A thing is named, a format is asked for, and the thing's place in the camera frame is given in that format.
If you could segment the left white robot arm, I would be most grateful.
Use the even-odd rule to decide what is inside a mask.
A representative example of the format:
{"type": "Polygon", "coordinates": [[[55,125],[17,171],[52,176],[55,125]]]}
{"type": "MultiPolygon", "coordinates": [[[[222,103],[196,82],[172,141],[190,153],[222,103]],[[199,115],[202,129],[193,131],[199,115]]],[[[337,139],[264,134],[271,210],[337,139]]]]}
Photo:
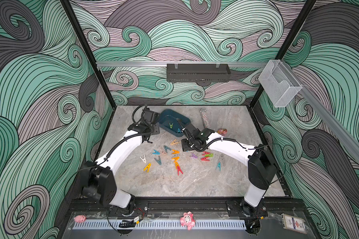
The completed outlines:
{"type": "Polygon", "coordinates": [[[133,123],[123,138],[104,156],[88,162],[79,172],[81,194],[104,207],[116,206],[130,210],[133,196],[119,188],[115,174],[125,159],[151,135],[159,134],[159,123],[150,126],[133,123]]]}

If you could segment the rhinestone silver microphone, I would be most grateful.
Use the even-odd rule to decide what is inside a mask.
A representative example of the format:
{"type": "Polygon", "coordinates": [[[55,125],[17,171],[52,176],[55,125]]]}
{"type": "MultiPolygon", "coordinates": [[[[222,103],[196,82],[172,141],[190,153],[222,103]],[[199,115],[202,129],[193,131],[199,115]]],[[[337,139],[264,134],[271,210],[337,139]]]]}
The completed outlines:
{"type": "Polygon", "coordinates": [[[200,109],[200,115],[205,128],[210,128],[210,122],[208,119],[207,111],[205,108],[200,109]]]}

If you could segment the dark teal clothespin upper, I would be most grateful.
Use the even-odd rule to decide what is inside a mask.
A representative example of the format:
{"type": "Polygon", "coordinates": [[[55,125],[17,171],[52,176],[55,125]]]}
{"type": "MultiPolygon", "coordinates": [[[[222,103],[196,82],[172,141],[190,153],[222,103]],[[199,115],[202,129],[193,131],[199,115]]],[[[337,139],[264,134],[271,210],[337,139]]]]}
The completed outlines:
{"type": "Polygon", "coordinates": [[[166,145],[164,145],[164,150],[165,150],[165,153],[168,153],[168,152],[171,152],[172,149],[166,145]]]}

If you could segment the dark teal clothespin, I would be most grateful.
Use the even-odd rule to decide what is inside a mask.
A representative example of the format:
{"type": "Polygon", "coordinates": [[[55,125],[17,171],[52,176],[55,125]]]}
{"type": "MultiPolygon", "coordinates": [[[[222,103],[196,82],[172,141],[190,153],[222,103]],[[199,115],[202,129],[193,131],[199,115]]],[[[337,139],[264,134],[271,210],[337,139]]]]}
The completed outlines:
{"type": "Polygon", "coordinates": [[[160,156],[158,156],[158,158],[155,158],[155,161],[156,161],[159,165],[162,165],[160,156]]]}
{"type": "Polygon", "coordinates": [[[166,145],[164,145],[164,150],[165,150],[165,153],[168,153],[168,152],[171,152],[172,149],[166,145]]]}

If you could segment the grey clothespin right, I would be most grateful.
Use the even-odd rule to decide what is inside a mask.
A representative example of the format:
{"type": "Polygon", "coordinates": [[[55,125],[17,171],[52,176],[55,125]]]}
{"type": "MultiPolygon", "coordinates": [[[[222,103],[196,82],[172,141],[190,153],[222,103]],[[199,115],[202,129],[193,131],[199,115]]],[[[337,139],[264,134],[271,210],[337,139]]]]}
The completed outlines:
{"type": "Polygon", "coordinates": [[[219,157],[219,162],[220,162],[221,166],[225,167],[225,160],[224,160],[223,154],[219,157]]]}

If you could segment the dark teal clothespin lower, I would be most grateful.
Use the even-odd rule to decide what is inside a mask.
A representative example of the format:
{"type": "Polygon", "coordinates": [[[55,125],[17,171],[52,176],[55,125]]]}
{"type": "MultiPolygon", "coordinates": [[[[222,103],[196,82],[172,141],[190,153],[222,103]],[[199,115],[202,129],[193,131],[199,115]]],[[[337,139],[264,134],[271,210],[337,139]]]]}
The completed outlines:
{"type": "Polygon", "coordinates": [[[159,165],[162,165],[160,156],[158,156],[158,158],[155,158],[155,161],[156,161],[159,165]]]}

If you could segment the small pink toy left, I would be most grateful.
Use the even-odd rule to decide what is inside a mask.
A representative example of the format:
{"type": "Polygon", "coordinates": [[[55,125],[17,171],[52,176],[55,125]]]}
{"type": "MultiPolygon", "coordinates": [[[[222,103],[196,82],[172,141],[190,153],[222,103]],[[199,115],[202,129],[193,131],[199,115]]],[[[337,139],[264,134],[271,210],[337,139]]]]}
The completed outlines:
{"type": "Polygon", "coordinates": [[[78,215],[74,217],[74,221],[76,223],[84,223],[86,221],[86,216],[85,215],[78,215]]]}

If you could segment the badge card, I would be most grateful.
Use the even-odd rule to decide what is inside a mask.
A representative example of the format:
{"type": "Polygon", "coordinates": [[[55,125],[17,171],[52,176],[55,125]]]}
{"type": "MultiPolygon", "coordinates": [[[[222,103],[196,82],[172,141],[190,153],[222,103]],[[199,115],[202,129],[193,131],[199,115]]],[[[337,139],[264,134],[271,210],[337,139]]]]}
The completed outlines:
{"type": "Polygon", "coordinates": [[[302,218],[282,214],[282,225],[286,230],[307,234],[305,220],[302,218]]]}

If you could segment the aluminium rail back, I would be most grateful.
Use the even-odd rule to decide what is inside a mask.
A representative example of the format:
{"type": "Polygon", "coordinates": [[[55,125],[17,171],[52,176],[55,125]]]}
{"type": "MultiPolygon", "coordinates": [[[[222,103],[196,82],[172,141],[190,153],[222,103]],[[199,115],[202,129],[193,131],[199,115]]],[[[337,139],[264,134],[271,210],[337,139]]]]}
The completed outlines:
{"type": "Polygon", "coordinates": [[[97,67],[166,67],[168,64],[178,66],[180,64],[211,64],[218,67],[227,64],[232,68],[262,68],[267,62],[205,62],[205,61],[97,61],[97,67]]]}

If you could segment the aluminium rail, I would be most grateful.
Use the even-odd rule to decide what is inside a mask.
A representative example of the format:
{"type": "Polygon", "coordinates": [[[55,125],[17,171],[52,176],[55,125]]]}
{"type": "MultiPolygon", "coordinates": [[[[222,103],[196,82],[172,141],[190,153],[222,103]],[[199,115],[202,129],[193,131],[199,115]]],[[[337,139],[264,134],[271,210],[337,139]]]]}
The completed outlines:
{"type": "Polygon", "coordinates": [[[300,94],[322,119],[331,134],[341,143],[345,151],[359,165],[359,142],[335,117],[334,101],[318,74],[303,66],[297,67],[295,70],[287,63],[284,63],[284,66],[290,77],[293,77],[302,87],[300,94]]]}
{"type": "Polygon", "coordinates": [[[97,61],[97,67],[166,67],[168,64],[178,66],[180,64],[211,64],[218,67],[227,64],[232,68],[262,68],[267,62],[205,62],[205,61],[97,61]]]}

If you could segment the clear plastic wall holder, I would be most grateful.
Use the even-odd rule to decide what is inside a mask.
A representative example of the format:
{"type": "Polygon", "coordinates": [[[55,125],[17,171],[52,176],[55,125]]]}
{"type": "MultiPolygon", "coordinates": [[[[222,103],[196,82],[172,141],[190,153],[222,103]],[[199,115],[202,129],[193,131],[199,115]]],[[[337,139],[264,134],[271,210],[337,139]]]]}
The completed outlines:
{"type": "Polygon", "coordinates": [[[258,79],[276,108],[286,107],[302,89],[291,67],[281,60],[269,60],[258,79]]]}

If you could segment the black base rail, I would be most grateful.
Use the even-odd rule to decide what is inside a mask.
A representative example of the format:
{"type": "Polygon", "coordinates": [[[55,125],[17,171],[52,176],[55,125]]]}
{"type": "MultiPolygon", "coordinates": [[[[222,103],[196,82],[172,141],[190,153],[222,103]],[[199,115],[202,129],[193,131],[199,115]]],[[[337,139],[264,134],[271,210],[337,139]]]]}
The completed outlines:
{"type": "Polygon", "coordinates": [[[300,199],[266,197],[257,208],[244,205],[241,197],[137,197],[126,208],[102,206],[89,199],[72,200],[70,211],[108,211],[111,216],[129,215],[132,212],[152,216],[164,212],[222,213],[230,217],[262,217],[268,213],[295,213],[305,211],[300,199]]]}

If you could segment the black corner frame post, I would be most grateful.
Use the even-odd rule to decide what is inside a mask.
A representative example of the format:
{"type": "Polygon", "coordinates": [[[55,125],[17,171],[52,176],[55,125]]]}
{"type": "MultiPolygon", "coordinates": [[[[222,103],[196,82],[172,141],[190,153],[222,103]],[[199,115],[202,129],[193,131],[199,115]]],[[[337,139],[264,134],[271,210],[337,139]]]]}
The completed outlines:
{"type": "Polygon", "coordinates": [[[96,64],[96,59],[94,57],[94,54],[92,52],[92,50],[90,49],[90,46],[88,44],[88,41],[86,40],[86,37],[84,35],[84,32],[79,24],[79,21],[78,21],[78,18],[77,16],[75,15],[74,13],[74,10],[73,10],[73,7],[70,3],[70,1],[68,0],[60,0],[60,3],[62,5],[62,7],[64,8],[64,11],[70,21],[70,24],[81,44],[81,46],[83,47],[83,51],[91,65],[91,68],[93,69],[94,71],[94,74],[96,75],[96,78],[99,82],[99,84],[101,85],[104,93],[105,93],[105,96],[107,97],[107,100],[109,101],[110,105],[111,105],[111,108],[113,110],[116,110],[116,105],[115,105],[115,102],[112,98],[112,95],[110,93],[110,90],[107,86],[107,82],[105,81],[105,78],[104,78],[104,75],[103,73],[101,72],[101,70],[98,69],[97,67],[97,64],[96,64]]]}
{"type": "MultiPolygon", "coordinates": [[[[293,43],[295,37],[297,36],[298,32],[302,28],[305,20],[307,19],[310,11],[312,10],[313,6],[315,5],[316,0],[307,0],[302,7],[298,17],[295,19],[295,22],[293,23],[290,32],[288,33],[284,43],[282,44],[280,50],[278,51],[275,59],[276,60],[282,60],[284,56],[286,55],[286,52],[288,51],[289,47],[293,43]]],[[[258,90],[256,91],[256,94],[254,95],[253,99],[250,102],[249,109],[252,111],[257,104],[260,96],[262,95],[264,89],[262,85],[259,86],[258,90]]]]}

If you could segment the aluminium rail right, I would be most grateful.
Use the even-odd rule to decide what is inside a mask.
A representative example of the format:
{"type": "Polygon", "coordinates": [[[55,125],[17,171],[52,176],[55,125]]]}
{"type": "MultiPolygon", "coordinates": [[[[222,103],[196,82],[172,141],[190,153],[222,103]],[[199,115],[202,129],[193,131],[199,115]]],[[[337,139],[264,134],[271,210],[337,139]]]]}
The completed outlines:
{"type": "Polygon", "coordinates": [[[359,142],[335,117],[334,101],[318,74],[303,66],[297,67],[295,70],[287,63],[284,63],[284,66],[290,77],[293,77],[302,87],[300,94],[322,119],[331,134],[341,143],[345,151],[359,165],[359,142]]]}

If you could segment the black corner frame post right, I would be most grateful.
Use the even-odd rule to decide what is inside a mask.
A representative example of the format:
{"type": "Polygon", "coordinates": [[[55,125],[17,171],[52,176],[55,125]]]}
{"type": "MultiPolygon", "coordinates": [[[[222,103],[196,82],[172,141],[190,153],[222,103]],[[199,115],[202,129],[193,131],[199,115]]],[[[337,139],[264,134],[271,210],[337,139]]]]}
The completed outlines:
{"type": "MultiPolygon", "coordinates": [[[[307,0],[302,7],[298,17],[295,19],[295,22],[293,23],[290,32],[288,33],[284,43],[282,44],[280,50],[278,51],[275,59],[276,60],[282,60],[284,56],[286,55],[286,52],[288,51],[289,47],[293,43],[295,37],[297,36],[298,32],[302,28],[305,20],[307,19],[310,11],[312,10],[313,6],[315,5],[316,0],[307,0]]],[[[249,109],[252,111],[257,104],[260,96],[262,95],[264,89],[262,85],[259,86],[258,90],[256,91],[256,94],[254,95],[253,99],[250,102],[249,109]]]]}

